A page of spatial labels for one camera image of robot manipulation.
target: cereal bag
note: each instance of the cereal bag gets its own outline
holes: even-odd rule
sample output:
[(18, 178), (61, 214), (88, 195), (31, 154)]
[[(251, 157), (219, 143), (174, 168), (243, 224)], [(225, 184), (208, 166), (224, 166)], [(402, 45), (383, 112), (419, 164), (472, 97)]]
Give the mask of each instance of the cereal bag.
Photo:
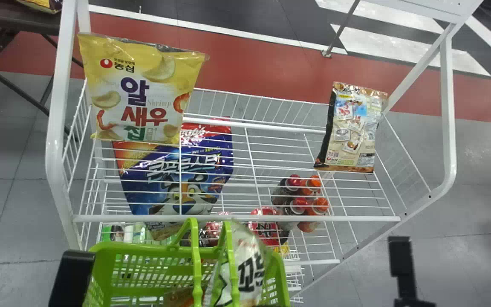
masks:
[[(132, 214), (176, 215), (180, 210), (187, 215), (211, 213), (234, 171), (231, 129), (185, 123), (180, 134), (181, 153), (178, 147), (169, 145), (113, 142), (121, 185)], [(166, 239), (182, 225), (145, 223), (154, 240)]]
[(177, 144), (206, 55), (90, 33), (78, 42), (97, 137)]

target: green plastic basket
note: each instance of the green plastic basket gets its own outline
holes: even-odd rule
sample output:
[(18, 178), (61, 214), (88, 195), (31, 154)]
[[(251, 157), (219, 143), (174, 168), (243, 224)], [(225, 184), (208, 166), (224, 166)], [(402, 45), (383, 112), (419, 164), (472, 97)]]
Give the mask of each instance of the green plastic basket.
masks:
[[(179, 246), (179, 241), (189, 229), (191, 247)], [(194, 286), (194, 307), (201, 307), (202, 287), (210, 280), (220, 252), (226, 249), (234, 300), (229, 306), (239, 307), (238, 276), (231, 236), (230, 222), (225, 221), (218, 246), (200, 248), (198, 222), (195, 218), (189, 218), (167, 246), (98, 243), (90, 249), (96, 256), (83, 306), (162, 306), (164, 293)], [(270, 257), (259, 305), (290, 307), (283, 260), (274, 251)]]

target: wire shelf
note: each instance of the wire shelf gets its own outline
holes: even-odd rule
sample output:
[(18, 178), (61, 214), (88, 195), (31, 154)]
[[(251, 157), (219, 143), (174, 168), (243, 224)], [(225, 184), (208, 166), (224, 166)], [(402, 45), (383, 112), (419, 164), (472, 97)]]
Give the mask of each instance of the wire shelf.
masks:
[[(62, 158), (68, 191), (78, 172), (86, 173), (78, 209), (75, 204), (72, 206), (80, 247), (88, 249), (101, 241), (107, 225), (119, 223), (125, 229), (149, 218), (179, 221), (188, 217), (131, 214), (124, 193), (138, 191), (123, 190), (117, 166), (119, 159), (111, 141), (88, 138), (90, 113), (83, 88), (72, 120), (73, 134), (67, 140)], [(379, 141), (375, 173), (314, 169), (312, 165), (325, 133), (326, 113), (325, 104), (205, 89), (193, 91), (185, 111), (185, 121), (212, 124), (216, 120), (217, 124), (231, 127), (232, 157), (228, 159), (233, 159), (234, 171), (213, 204), (211, 214), (198, 216), (200, 220), (234, 217), (242, 221), (319, 222), (311, 233), (294, 229), (287, 237), (280, 234), (279, 242), (285, 243), (272, 246), (284, 258), (292, 293), (303, 289), (308, 281), (320, 274), (315, 266), (339, 264), (353, 246), (359, 246), (383, 225), (397, 223), (400, 220), (398, 214), (406, 210), (407, 205), (430, 191), (386, 119), (380, 123), (376, 135)], [(323, 114), (323, 120), (320, 120), (320, 114)], [(193, 174), (191, 165), (194, 164), (180, 161), (175, 173)], [(278, 183), (291, 174), (302, 179), (312, 175), (320, 177), (320, 196), (329, 201), (328, 214), (321, 217), (251, 215), (254, 209), (271, 206), (271, 196)], [(230, 215), (218, 215), (223, 211)], [(294, 297), (294, 301), (300, 303), (301, 296)]]

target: orange bottle cap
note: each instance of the orange bottle cap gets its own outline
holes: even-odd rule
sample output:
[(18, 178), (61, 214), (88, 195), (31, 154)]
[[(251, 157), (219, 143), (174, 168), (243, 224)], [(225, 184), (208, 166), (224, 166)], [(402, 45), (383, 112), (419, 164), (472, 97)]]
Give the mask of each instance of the orange bottle cap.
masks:
[(320, 197), (315, 200), (314, 206), (318, 211), (325, 212), (329, 209), (329, 201), (327, 200), (327, 198)]
[(321, 187), (321, 179), (319, 179), (319, 176), (313, 175), (308, 179), (308, 185), (311, 187)]

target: red label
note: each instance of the red label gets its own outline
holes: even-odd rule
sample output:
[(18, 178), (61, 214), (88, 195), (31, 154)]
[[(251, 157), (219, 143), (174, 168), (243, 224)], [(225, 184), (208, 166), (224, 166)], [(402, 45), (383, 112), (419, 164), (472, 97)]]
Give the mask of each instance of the red label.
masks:
[(102, 58), (100, 60), (100, 66), (102, 66), (103, 68), (111, 68), (113, 67), (113, 62), (111, 62), (111, 60), (109, 60), (108, 58)]

